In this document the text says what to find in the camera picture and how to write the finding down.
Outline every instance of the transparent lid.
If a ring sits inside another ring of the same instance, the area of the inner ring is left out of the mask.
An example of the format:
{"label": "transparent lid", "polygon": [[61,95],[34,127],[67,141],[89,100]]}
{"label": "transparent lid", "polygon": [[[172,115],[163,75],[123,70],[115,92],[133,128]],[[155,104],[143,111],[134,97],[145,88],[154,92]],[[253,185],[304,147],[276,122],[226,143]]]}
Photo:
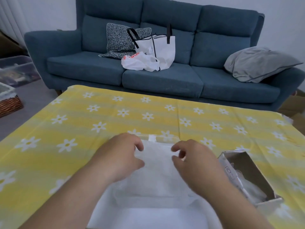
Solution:
{"label": "transparent lid", "polygon": [[137,135],[141,140],[151,142],[175,144],[180,141],[178,136],[172,134],[156,135],[156,134],[139,134]]}

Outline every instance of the hand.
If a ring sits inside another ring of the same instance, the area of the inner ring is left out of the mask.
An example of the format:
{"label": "hand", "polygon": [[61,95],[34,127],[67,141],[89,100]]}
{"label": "hand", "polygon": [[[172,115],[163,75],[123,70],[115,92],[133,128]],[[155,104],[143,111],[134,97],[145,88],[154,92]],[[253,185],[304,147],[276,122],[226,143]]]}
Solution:
{"label": "hand", "polygon": [[116,135],[97,149],[88,165],[102,167],[109,184],[123,180],[145,165],[135,157],[135,147],[140,151],[144,149],[141,139],[136,135]]}
{"label": "hand", "polygon": [[195,193],[208,199],[226,185],[231,186],[221,164],[207,146],[194,140],[179,141],[172,146],[173,152],[178,150],[179,157],[172,157],[174,166]]}

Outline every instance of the tag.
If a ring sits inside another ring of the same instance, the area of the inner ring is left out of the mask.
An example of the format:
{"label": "tag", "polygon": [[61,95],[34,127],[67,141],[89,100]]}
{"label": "tag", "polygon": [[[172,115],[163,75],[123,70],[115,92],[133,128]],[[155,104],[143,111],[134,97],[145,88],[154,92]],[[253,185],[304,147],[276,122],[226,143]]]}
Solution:
{"label": "tag", "polygon": [[152,134],[148,135],[148,141],[157,142],[156,135],[152,135]]}

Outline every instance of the yellow tablecloth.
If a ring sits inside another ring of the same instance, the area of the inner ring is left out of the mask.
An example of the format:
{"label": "yellow tablecloth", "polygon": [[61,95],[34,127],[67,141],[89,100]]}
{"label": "yellow tablecloth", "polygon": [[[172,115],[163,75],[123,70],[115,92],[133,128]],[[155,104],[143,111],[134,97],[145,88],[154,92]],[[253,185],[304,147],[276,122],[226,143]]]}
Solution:
{"label": "yellow tablecloth", "polygon": [[217,156],[246,148],[285,199],[271,223],[305,228],[305,138],[280,114],[80,85],[0,142],[0,228],[20,226],[103,142],[127,131],[192,138]]}

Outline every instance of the gray pillow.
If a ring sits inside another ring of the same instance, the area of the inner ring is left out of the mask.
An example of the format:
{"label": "gray pillow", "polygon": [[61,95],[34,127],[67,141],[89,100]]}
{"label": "gray pillow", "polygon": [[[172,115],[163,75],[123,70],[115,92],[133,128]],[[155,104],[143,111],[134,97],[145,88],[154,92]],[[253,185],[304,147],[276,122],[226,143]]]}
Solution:
{"label": "gray pillow", "polygon": [[227,58],[224,68],[240,82],[259,83],[285,69],[300,65],[296,58],[267,47],[250,47]]}
{"label": "gray pillow", "polygon": [[[128,26],[107,23],[107,53],[99,55],[100,57],[108,57],[121,59],[124,55],[135,54],[135,46],[127,33]],[[150,36],[151,28],[135,29],[139,38]]]}

